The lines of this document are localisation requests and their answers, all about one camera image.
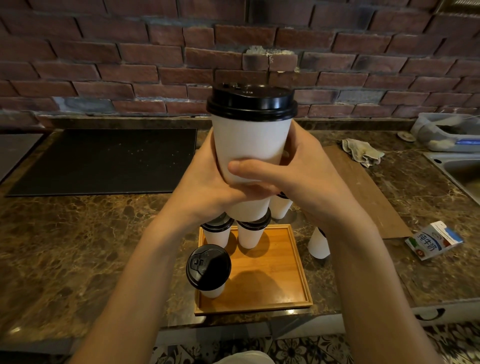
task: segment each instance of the crumpled towel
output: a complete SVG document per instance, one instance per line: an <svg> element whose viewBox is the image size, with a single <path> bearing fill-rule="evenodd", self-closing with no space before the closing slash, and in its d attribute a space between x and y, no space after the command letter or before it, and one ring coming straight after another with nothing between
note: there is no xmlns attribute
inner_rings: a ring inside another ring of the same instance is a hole
<svg viewBox="0 0 480 364"><path fill-rule="evenodd" d="M385 155L373 148L369 143L356 139L343 139L342 148L352 156L352 159L361 163L364 167L380 164L380 159Z"/></svg>

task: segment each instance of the brown marble countertop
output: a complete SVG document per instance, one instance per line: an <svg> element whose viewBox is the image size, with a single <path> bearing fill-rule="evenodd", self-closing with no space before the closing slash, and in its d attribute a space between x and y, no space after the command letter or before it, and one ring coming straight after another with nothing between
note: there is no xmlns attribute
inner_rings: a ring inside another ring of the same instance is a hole
<svg viewBox="0 0 480 364"><path fill-rule="evenodd" d="M313 131L324 146L346 137L385 151L368 173L413 230L437 220L465 244L421 262L403 239L386 240L411 306L480 298L480 207L395 132ZM198 144L205 137L199 132ZM0 185L0 343L83 337L102 311L143 229L168 194L5 198L51 144L50 136ZM185 277L198 229L182 242L162 328L260 322L286 315L340 312L330 259L308 253L313 226L293 206L279 223L295 232L314 305L309 309L195 317L194 289Z"/></svg>

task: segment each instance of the black plastic lid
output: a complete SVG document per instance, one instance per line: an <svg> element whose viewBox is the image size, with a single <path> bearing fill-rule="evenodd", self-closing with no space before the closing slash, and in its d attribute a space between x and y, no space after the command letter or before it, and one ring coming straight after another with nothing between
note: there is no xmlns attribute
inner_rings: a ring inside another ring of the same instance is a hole
<svg viewBox="0 0 480 364"><path fill-rule="evenodd" d="M207 111L222 118L278 121L297 115L294 90L267 85L217 84L207 101Z"/></svg>
<svg viewBox="0 0 480 364"><path fill-rule="evenodd" d="M221 246L202 245L190 255L187 261L187 279L201 291L216 290L230 276L232 262Z"/></svg>
<svg viewBox="0 0 480 364"><path fill-rule="evenodd" d="M202 229L209 232L222 232L230 228L233 225L234 219L227 215L226 212L212 221L202 224Z"/></svg>
<svg viewBox="0 0 480 364"><path fill-rule="evenodd" d="M267 225L270 223L271 219L272 219L272 213L270 212L270 209L267 209L267 213L265 214L265 216L256 221L250 221L250 222L237 221L237 223L247 230L255 231L255 230L265 229Z"/></svg>

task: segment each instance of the milk carton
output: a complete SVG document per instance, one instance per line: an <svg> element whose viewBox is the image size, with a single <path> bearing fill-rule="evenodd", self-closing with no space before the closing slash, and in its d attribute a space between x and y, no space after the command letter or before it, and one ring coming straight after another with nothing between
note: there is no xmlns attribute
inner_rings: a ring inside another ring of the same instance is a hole
<svg viewBox="0 0 480 364"><path fill-rule="evenodd" d="M437 221L405 239L405 242L421 260L425 260L452 249L463 240L442 221Z"/></svg>

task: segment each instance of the stainless steel sink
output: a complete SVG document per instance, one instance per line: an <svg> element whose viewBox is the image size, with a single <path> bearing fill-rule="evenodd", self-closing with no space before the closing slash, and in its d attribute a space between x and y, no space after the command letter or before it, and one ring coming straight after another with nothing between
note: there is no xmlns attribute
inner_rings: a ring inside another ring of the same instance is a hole
<svg viewBox="0 0 480 364"><path fill-rule="evenodd" d="M480 205L480 153L423 154Z"/></svg>

